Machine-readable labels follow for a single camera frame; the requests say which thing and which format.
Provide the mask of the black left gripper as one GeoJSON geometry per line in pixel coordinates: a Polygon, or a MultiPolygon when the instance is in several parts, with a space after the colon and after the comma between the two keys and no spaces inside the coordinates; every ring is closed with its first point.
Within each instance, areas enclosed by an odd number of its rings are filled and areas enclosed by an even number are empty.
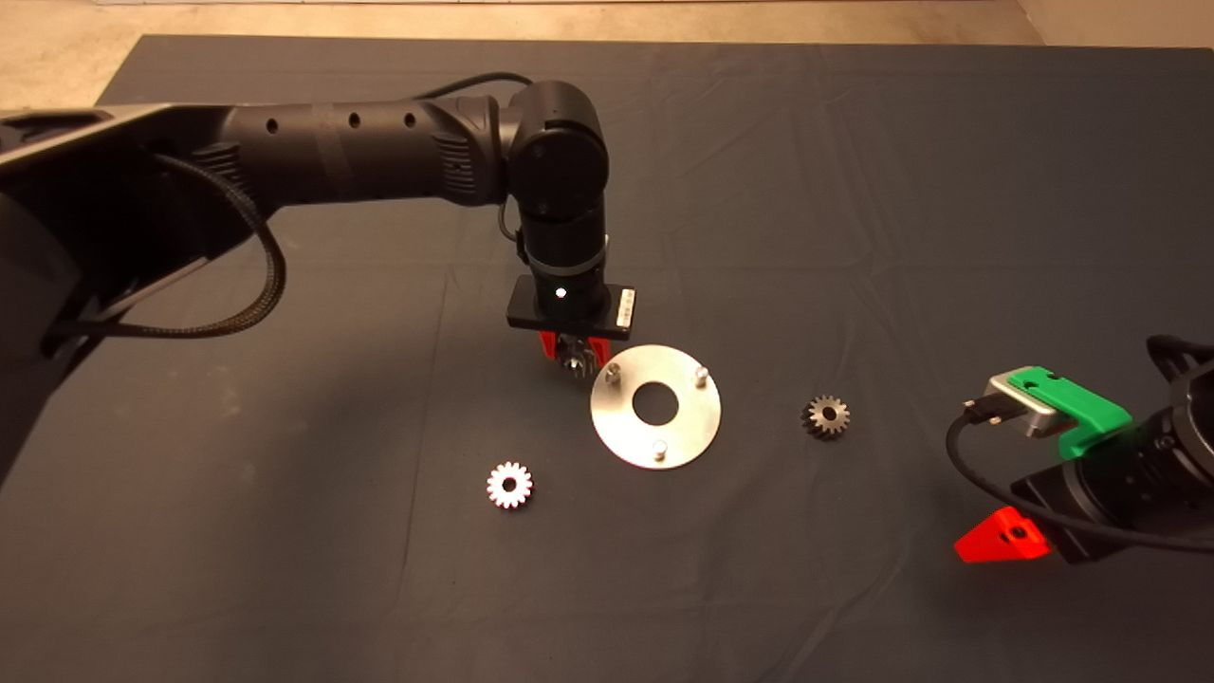
{"type": "Polygon", "coordinates": [[[510,328],[539,330],[543,357],[549,362],[558,359],[558,334],[565,334],[586,338],[596,364],[607,366],[613,355],[611,341],[632,336],[635,304],[632,286],[607,284],[577,291],[522,275],[507,300],[505,320],[510,328]]]}

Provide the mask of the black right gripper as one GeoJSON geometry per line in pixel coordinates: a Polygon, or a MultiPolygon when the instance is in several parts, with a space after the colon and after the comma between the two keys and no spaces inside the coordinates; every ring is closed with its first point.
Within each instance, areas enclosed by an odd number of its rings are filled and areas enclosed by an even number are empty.
{"type": "Polygon", "coordinates": [[[1026,507],[1002,507],[985,516],[954,542],[958,558],[964,563],[1037,560],[1051,553],[1051,545],[1071,565],[1095,563],[1096,537],[1054,522],[1055,516],[1095,522],[1080,503],[1080,485],[1070,469],[1057,463],[1014,480],[1011,493],[1026,507]]]}

